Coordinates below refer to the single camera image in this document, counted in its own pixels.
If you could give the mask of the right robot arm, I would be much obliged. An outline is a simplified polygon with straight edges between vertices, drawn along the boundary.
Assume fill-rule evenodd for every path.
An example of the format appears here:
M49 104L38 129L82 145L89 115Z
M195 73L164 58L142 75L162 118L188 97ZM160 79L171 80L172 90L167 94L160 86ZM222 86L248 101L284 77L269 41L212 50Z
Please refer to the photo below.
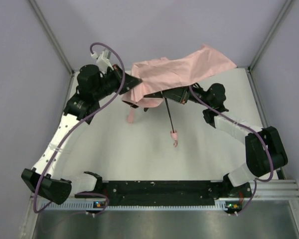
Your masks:
M288 157L278 130L273 126L254 126L231 116L224 106L226 96L222 84L214 83L205 91L195 83L164 90L161 94L165 101L173 100L180 104L192 101L205 106L202 112L205 122L245 146L245 163L223 177L222 184L227 194L232 194L251 180L263 181L262 176L266 174L269 175L266 181L270 181L276 169L287 165Z

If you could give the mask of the pink and black folding umbrella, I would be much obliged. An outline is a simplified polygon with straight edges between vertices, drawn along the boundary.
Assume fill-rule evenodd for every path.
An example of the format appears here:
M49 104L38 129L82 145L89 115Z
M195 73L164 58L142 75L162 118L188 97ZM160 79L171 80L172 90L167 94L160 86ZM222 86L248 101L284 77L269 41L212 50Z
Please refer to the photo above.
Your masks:
M127 122L134 122L135 108L156 108L163 102L163 99L146 98L146 95L187 87L236 67L228 57L207 45L181 59L162 57L134 63L131 75L142 82L122 96L123 102L132 104Z

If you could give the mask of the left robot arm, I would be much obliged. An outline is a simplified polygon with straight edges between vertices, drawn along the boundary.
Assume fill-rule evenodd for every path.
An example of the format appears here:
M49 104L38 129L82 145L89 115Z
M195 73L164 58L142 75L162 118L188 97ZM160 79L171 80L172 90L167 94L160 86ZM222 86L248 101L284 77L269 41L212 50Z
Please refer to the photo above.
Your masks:
M24 169L21 178L31 192L57 205L81 192L91 192L101 177L85 171L77 176L63 178L62 170L83 131L90 125L95 112L102 109L100 100L116 93L122 95L138 86L142 80L124 73L118 65L102 72L89 64L76 73L75 93L66 103L60 124L43 153L30 169Z

